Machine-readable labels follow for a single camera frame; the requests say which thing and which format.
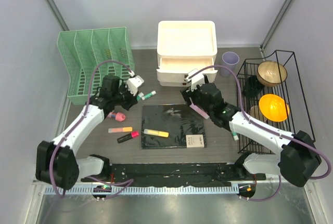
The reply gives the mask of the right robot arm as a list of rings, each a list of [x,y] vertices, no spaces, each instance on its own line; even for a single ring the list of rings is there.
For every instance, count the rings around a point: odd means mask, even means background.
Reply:
[[[217,127],[246,136],[272,151],[271,155],[246,155],[235,166],[239,179],[246,180],[253,174],[273,174],[303,187],[322,162],[309,134],[301,130],[294,134],[252,118],[241,108],[225,102],[213,83],[186,88],[181,94],[188,106],[198,106]]]

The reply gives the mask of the green glue stick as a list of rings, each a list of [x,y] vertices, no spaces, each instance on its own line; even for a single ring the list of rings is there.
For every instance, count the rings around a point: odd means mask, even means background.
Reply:
[[[150,93],[147,93],[147,94],[143,95],[143,96],[142,96],[142,100],[146,100],[146,99],[148,99],[148,98],[154,96],[155,94],[156,94],[156,91],[153,90],[153,91],[151,91]]]
[[[238,140],[239,140],[239,137],[238,137],[238,135],[237,135],[236,132],[232,132],[232,136],[233,136],[233,139],[234,139],[235,141],[238,141]]]
[[[141,92],[141,93],[139,93],[138,96],[137,96],[137,101],[143,100],[143,98],[144,98],[144,93]]]

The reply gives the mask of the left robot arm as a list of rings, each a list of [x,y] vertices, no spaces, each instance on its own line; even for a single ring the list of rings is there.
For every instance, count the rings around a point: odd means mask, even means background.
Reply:
[[[52,141],[42,141],[37,147],[36,179],[64,190],[77,181],[94,176],[104,182],[110,178],[110,160],[92,154],[77,159],[76,154],[97,125],[114,111],[116,106],[129,110],[137,104],[138,89],[144,80],[136,75],[126,82],[114,75],[103,78],[102,86],[92,95],[79,116]]]

